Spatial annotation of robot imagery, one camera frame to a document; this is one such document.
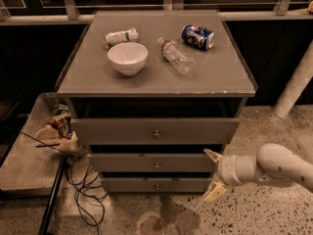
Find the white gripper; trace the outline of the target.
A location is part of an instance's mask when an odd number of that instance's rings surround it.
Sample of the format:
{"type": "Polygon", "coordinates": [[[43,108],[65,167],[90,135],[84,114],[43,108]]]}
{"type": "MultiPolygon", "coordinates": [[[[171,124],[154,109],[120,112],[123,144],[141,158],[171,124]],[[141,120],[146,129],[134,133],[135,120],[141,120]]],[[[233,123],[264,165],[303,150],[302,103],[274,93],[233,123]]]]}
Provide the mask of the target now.
{"type": "Polygon", "coordinates": [[[236,187],[246,183],[245,172],[247,169],[247,156],[227,156],[211,151],[203,150],[217,166],[217,174],[222,181],[212,180],[202,195],[206,203],[212,203],[228,191],[228,186],[236,187]]]}

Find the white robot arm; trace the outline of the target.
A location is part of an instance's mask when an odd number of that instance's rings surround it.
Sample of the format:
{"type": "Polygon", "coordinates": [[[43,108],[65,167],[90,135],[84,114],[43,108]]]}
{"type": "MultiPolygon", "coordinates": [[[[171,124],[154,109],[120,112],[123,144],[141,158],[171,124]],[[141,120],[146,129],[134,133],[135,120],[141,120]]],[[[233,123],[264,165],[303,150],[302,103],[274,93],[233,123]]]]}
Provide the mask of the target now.
{"type": "Polygon", "coordinates": [[[216,178],[203,194],[207,203],[223,196],[229,188],[255,183],[269,187],[291,187],[294,183],[313,192],[313,164],[288,148],[274,143],[263,145],[255,155],[222,156],[204,152],[216,164],[216,178]]]}

